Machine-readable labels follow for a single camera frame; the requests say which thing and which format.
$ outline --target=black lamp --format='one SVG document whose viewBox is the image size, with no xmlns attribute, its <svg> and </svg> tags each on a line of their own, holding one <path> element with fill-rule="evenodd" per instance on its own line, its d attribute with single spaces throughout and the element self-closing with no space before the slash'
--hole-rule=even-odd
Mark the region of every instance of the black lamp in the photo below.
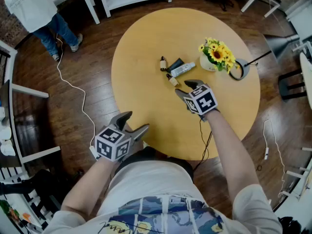
<svg viewBox="0 0 312 234">
<path fill-rule="evenodd" d="M 279 61 L 283 53 L 285 52 L 287 46 L 294 41 L 299 40 L 299 35 L 291 35 L 287 37 L 277 37 L 277 36 L 272 36 L 272 35 L 263 35 L 265 41 L 267 42 L 270 51 L 266 52 L 262 56 L 247 62 L 243 59 L 236 59 L 236 63 L 240 66 L 242 73 L 241 77 L 237 78 L 235 77 L 231 72 L 230 76 L 235 79 L 235 80 L 242 80 L 249 72 L 250 64 L 267 56 L 269 53 L 273 53 L 276 61 Z"/>
</svg>

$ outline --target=round wooden table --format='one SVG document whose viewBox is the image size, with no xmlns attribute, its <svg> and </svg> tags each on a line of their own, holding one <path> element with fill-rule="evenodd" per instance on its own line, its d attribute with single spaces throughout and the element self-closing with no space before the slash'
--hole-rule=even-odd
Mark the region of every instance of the round wooden table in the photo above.
<svg viewBox="0 0 312 234">
<path fill-rule="evenodd" d="M 159 69 L 164 56 L 168 66 L 181 58 L 196 67 L 177 77 L 179 89 L 190 92 L 187 79 L 200 79 L 213 90 L 218 109 L 240 139 L 254 123 L 260 101 L 260 83 L 252 67 L 241 81 L 233 80 L 225 71 L 210 72 L 199 63 L 198 47 L 205 37 L 224 41 L 236 58 L 252 60 L 243 40 L 225 23 L 204 12 L 170 8 L 150 13 L 136 21 L 121 38 L 112 64 L 112 84 L 121 112 L 133 111 L 128 121 L 132 129 L 150 124 L 143 140 L 169 156 L 201 160 L 205 148 L 199 117 L 186 109 L 176 95 L 175 87 Z M 204 140 L 210 126 L 202 122 Z M 209 144 L 209 158 L 218 156 L 215 141 Z"/>
</svg>

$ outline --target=printed shirt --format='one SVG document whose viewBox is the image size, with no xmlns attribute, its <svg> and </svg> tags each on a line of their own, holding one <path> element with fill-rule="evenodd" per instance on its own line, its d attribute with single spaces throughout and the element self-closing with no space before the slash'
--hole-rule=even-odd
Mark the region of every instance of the printed shirt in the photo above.
<svg viewBox="0 0 312 234">
<path fill-rule="evenodd" d="M 164 192 L 166 187 L 176 189 L 174 193 Z M 148 195 L 157 190 L 161 194 Z M 133 192 L 145 196 L 122 203 L 134 197 Z M 233 218 L 209 207 L 180 166 L 142 161 L 119 171 L 97 217 L 86 222 L 76 213 L 59 211 L 44 234 L 282 234 L 260 185 L 250 185 L 238 193 Z"/>
</svg>

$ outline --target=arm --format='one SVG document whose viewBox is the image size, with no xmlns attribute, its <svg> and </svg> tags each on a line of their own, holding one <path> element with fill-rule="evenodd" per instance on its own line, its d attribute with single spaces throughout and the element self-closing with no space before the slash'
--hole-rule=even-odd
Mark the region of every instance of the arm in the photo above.
<svg viewBox="0 0 312 234">
<path fill-rule="evenodd" d="M 113 166 L 114 162 L 100 158 L 67 194 L 61 210 L 78 213 L 86 219 L 110 177 Z"/>
<path fill-rule="evenodd" d="M 205 115 L 205 118 L 208 120 L 214 135 L 233 203 L 236 195 L 246 186 L 259 184 L 254 163 L 220 112 L 212 110 Z"/>
</svg>

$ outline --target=sneaker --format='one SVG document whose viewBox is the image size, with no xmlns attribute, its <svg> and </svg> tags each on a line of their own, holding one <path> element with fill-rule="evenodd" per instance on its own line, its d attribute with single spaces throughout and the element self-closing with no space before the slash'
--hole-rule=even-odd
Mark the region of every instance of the sneaker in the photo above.
<svg viewBox="0 0 312 234">
<path fill-rule="evenodd" d="M 52 57 L 54 60 L 59 61 L 59 55 L 58 54 L 52 55 Z"/>
<path fill-rule="evenodd" d="M 74 45 L 74 46 L 70 46 L 70 48 L 72 49 L 73 52 L 76 52 L 80 46 L 80 44 L 82 43 L 82 39 L 83 39 L 83 36 L 82 34 L 78 34 L 78 44 L 77 45 Z"/>
</svg>

